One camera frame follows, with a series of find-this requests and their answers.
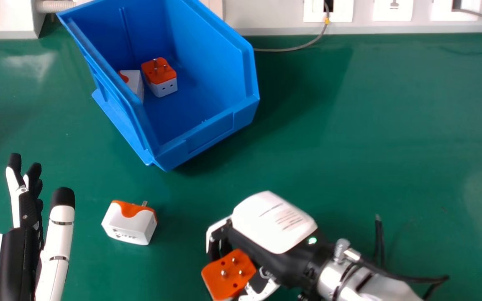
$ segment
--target white wall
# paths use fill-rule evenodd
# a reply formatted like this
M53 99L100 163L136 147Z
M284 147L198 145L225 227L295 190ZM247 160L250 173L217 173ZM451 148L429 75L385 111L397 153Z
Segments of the white wall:
M303 0L225 0L225 5L226 22L244 36L321 31L321 24L303 22ZM352 23L332 23L327 34L482 32L482 19L430 21L431 5L432 0L414 0L411 22L373 22L373 0L354 0Z

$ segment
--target electrical outlet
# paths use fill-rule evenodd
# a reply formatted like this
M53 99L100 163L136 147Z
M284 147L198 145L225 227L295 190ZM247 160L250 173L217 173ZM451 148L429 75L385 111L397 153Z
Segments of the electrical outlet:
M354 11L354 0L330 0L333 9L331 10L331 22L342 23L352 22ZM321 23L325 20L324 0L304 0L304 22Z
M224 0L200 0L203 5L214 12L222 21L226 18L226 9L224 8Z
M476 15L451 11L453 6L479 12L481 0L432 0L431 21L477 21Z
M373 21L412 20L414 0L374 0Z

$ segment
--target white corrugated tube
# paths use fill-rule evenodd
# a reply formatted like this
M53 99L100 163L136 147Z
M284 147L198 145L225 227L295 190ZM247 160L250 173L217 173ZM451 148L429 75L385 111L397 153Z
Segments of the white corrugated tube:
M77 5L76 2L72 1L37 1L36 11L40 13L56 13L59 11L67 10L68 8L73 8Z

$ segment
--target robotic hand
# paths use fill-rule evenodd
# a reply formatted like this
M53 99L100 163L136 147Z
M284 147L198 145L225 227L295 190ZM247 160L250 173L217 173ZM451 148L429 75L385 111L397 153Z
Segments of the robotic hand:
M384 265L379 218L375 226ZM215 301L261 301L279 286L300 288L298 301L419 301L449 279L387 272L347 240L329 243L312 217L270 191L243 200L209 227L206 253L212 262L202 277ZM407 282L431 286L420 299Z
M21 176L21 156L11 154L6 180L13 228L0 234L0 301L59 301L72 244L75 196L59 188L51 197L48 231L42 228L42 166Z

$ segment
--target black and white robotic hand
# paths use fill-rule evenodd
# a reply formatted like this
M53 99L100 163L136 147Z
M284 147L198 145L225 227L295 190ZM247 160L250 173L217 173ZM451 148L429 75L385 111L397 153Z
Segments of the black and white robotic hand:
M11 154L5 175L13 227L0 234L0 301L60 301L72 245L75 196L59 188L51 197L48 231L42 227L42 166L21 175L21 156Z
M367 258L343 238L327 241L306 212L270 191L260 192L209 227L211 263L202 276L216 301L262 301L280 286L300 289L298 301L420 301L448 280L388 272L379 217L375 232L377 253ZM431 286L420 298L407 283Z

